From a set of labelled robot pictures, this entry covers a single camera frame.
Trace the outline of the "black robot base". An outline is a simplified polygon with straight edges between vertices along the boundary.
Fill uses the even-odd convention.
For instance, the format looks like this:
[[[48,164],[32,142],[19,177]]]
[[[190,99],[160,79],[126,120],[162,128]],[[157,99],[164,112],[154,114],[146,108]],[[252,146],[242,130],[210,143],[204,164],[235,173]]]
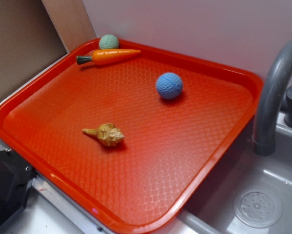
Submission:
[[[0,151],[0,230],[27,204],[33,166],[15,151]]]

